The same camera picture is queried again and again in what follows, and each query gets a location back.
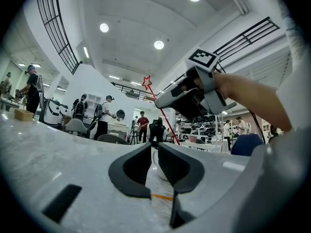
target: cable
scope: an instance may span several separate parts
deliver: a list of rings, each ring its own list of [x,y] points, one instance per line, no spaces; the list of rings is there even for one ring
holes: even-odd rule
[[[218,62],[217,64],[221,67],[221,69],[222,69],[223,72],[225,73],[225,70],[224,70],[223,67],[220,65],[220,63]],[[266,144],[266,139],[264,138],[263,132],[262,132],[262,130],[261,130],[261,127],[259,126],[259,123],[258,123],[258,121],[257,121],[257,118],[256,118],[255,113],[251,112],[250,110],[248,110],[248,111],[249,111],[250,114],[252,115],[252,117],[253,117],[253,119],[254,119],[254,121],[255,121],[255,124],[256,124],[258,130],[260,131],[260,134],[261,134],[261,137],[262,137],[263,142]]]

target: marble table surface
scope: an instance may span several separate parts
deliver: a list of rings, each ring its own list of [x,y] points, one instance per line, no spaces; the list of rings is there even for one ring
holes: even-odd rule
[[[40,212],[69,183],[83,187],[61,225],[75,232],[167,232],[171,200],[130,198],[108,177],[110,164],[137,149],[93,141],[48,127],[22,122],[0,111],[0,167],[15,194]],[[172,196],[152,164],[146,186]]]

